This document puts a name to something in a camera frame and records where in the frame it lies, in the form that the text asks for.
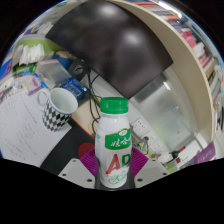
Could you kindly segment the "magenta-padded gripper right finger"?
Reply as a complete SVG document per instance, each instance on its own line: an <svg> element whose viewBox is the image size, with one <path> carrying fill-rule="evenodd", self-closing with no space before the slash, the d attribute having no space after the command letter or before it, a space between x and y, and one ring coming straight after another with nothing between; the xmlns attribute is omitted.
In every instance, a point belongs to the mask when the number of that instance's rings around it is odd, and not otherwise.
<svg viewBox="0 0 224 224"><path fill-rule="evenodd" d="M155 158L148 158L133 148L130 170L136 188L141 188L168 175L168 171Z"/></svg>

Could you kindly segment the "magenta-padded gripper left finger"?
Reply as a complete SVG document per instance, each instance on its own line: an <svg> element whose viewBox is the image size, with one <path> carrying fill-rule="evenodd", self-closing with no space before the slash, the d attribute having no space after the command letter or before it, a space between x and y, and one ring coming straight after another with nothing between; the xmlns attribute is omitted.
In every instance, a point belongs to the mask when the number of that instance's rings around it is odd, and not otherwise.
<svg viewBox="0 0 224 224"><path fill-rule="evenodd" d="M72 158L59 173L59 177L80 187L94 189L97 173L98 163L95 157L95 150L91 149L80 159Z"/></svg>

